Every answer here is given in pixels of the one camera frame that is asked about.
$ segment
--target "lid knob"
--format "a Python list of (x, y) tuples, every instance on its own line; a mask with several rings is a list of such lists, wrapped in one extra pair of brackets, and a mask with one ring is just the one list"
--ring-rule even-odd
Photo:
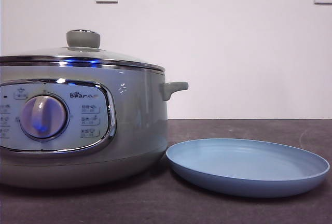
[(67, 32), (67, 44), (69, 47), (99, 48), (100, 35), (89, 30), (72, 30)]

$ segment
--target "blue plate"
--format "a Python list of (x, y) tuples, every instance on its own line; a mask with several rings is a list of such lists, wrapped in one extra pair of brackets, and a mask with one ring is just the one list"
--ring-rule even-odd
[(205, 189), (243, 197), (274, 198), (319, 185), (330, 165), (292, 146), (248, 139), (211, 138), (168, 148), (172, 169)]

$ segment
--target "plate rim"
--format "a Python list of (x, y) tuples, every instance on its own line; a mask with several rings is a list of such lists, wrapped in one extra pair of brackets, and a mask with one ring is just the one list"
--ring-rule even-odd
[[(196, 169), (192, 169), (192, 168), (189, 168), (187, 166), (183, 166), (177, 162), (175, 162), (173, 159), (170, 158), (169, 156), (169, 150), (170, 149), (174, 149), (173, 147), (174, 146), (177, 146), (177, 145), (180, 145), (180, 144), (184, 144), (184, 143), (189, 143), (189, 142), (197, 142), (197, 141), (202, 141), (202, 140), (233, 140), (233, 141), (249, 141), (249, 142), (259, 142), (259, 143), (265, 143), (265, 144), (273, 144), (273, 145), (280, 145), (280, 146), (285, 146), (287, 148), (291, 148), (291, 149), (298, 149), (300, 150), (301, 152), (307, 152), (307, 153), (310, 153), (316, 157), (318, 157), (319, 159), (321, 159), (322, 161), (324, 161), (326, 164), (327, 164), (327, 169), (325, 169), (323, 172), (320, 172), (320, 173), (317, 173), (317, 174), (314, 174), (314, 175), (311, 175), (311, 176), (305, 176), (305, 177), (299, 177), (299, 178), (293, 178), (293, 179), (283, 179), (283, 180), (264, 180), (264, 179), (249, 179), (249, 178), (238, 178), (238, 177), (230, 177), (230, 176), (223, 176), (223, 175), (216, 175), (216, 174), (211, 174), (211, 173), (207, 173), (207, 172), (204, 172), (204, 171), (200, 171), (200, 170), (196, 170)], [(285, 181), (300, 181), (300, 180), (307, 180), (307, 179), (311, 179), (311, 178), (317, 178), (317, 177), (320, 177), (322, 175), (325, 175), (329, 170), (330, 170), (330, 164), (329, 162), (317, 155), (316, 153), (313, 153), (311, 151), (308, 151), (308, 150), (304, 150), (304, 149), (301, 149), (301, 148), (297, 148), (297, 147), (294, 147), (294, 146), (290, 146), (290, 145), (284, 145), (284, 144), (279, 144), (279, 143), (274, 143), (274, 142), (268, 142), (268, 141), (260, 141), (260, 140), (255, 140), (255, 139), (245, 139), (245, 138), (200, 138), (200, 139), (193, 139), (193, 140), (187, 140), (187, 141), (183, 141), (183, 142), (180, 142), (180, 143), (176, 143), (174, 145), (171, 145), (167, 150), (166, 150), (166, 157), (174, 164), (180, 166), (180, 167), (183, 167), (185, 169), (188, 169), (188, 170), (191, 170), (191, 171), (195, 171), (195, 172), (198, 172), (198, 173), (202, 173), (202, 174), (205, 174), (205, 175), (209, 175), (209, 176), (215, 176), (215, 177), (222, 177), (222, 178), (229, 178), (229, 179), (237, 179), (237, 180), (247, 180), (247, 181), (264, 181), (264, 182), (285, 182)]]

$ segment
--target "stainless steel rim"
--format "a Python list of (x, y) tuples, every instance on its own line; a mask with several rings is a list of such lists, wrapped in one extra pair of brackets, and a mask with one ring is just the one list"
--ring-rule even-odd
[(137, 67), (152, 69), (155, 71), (165, 72), (165, 68), (149, 63), (132, 62), (132, 61), (122, 61), (113, 60), (106, 58), (90, 58), (90, 57), (70, 57), (66, 55), (59, 56), (44, 56), (44, 55), (19, 55), (19, 56), (5, 56), (1, 57), (0, 65), (6, 66), (6, 63), (11, 63), (10, 66), (19, 66), (18, 63), (30, 63), (30, 65), (35, 65), (36, 62), (66, 62), (66, 63), (86, 63), (90, 64), (91, 67), (94, 65), (116, 65), (124, 67)]

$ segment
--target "table surface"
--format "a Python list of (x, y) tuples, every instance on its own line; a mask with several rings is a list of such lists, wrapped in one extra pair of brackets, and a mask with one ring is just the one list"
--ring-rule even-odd
[[(245, 138), (314, 152), (332, 163), (332, 120), (169, 120), (169, 145)], [(194, 186), (164, 156), (147, 171), (71, 190), (0, 186), (0, 223), (332, 223), (332, 173), (317, 188), (277, 199), (233, 197)]]

